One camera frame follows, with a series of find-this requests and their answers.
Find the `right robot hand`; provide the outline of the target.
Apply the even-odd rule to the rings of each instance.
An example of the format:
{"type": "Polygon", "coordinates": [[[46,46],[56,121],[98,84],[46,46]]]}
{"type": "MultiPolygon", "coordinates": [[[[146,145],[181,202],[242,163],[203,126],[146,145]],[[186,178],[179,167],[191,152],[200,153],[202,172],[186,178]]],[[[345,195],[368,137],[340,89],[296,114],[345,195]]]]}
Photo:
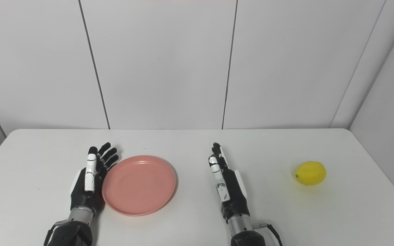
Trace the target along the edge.
{"type": "Polygon", "coordinates": [[[225,221],[235,215],[250,216],[247,193],[237,170],[228,166],[225,154],[219,143],[214,142],[208,163],[215,180],[215,187],[221,200],[221,214],[225,221]]]}

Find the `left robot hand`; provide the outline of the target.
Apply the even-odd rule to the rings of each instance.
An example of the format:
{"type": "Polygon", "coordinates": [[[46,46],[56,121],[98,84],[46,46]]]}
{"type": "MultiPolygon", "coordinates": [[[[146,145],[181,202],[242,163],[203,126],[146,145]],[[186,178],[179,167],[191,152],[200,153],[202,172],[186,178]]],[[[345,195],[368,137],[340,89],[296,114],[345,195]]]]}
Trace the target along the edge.
{"type": "Polygon", "coordinates": [[[70,195],[71,209],[84,207],[96,214],[103,207],[103,182],[118,160],[117,149],[109,142],[100,149],[89,148],[86,167],[80,170],[70,195]]]}

